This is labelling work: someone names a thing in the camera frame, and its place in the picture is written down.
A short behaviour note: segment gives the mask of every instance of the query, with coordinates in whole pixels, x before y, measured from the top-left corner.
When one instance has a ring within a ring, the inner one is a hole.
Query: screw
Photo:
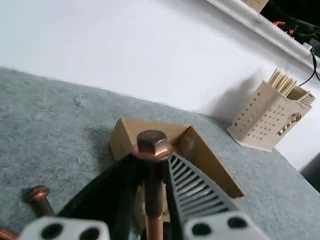
[[[55,213],[47,200],[50,190],[43,185],[33,187],[28,196],[28,202],[34,206],[38,217],[54,216]]]
[[[17,240],[18,235],[13,232],[0,227],[0,240]]]
[[[146,163],[144,179],[144,201],[146,214],[146,236],[148,240],[163,240],[163,188],[164,162],[173,153],[167,136],[159,130],[140,132],[132,153]]]

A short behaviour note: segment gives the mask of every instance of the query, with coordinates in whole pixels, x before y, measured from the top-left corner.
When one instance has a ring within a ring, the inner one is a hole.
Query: perforated container
[[[271,152],[311,108],[263,81],[227,131],[241,146]]]

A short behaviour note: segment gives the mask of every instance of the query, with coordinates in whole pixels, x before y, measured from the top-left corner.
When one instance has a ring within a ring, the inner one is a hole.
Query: white wall
[[[1,1],[0,31],[1,67],[229,121],[276,67],[312,72],[204,0]],[[319,110],[277,146],[297,169],[319,152]]]

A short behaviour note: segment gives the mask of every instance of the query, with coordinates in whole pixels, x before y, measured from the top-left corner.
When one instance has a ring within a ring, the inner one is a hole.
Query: red object
[[[278,25],[285,25],[286,22],[284,22],[284,21],[275,21],[273,24],[276,25],[276,26],[278,26]]]
[[[294,32],[295,32],[294,29],[290,29],[290,30],[289,30],[289,36],[290,36],[291,34],[293,34]]]

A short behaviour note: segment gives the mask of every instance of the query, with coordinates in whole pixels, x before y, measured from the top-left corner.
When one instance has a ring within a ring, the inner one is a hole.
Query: cardboard piece
[[[112,131],[109,147],[114,159],[120,160],[132,151],[137,143],[137,135],[145,130],[160,130],[164,132],[174,151],[204,172],[215,181],[231,198],[237,199],[244,193],[210,150],[205,141],[190,125],[179,125],[162,122],[150,122],[121,117]],[[165,186],[163,185],[163,220],[169,222],[170,215],[167,206]],[[144,190],[138,187],[134,216],[140,226],[145,228]]]
[[[269,0],[241,0],[246,3],[249,7],[256,10],[258,13],[262,11],[262,9],[267,5]]]

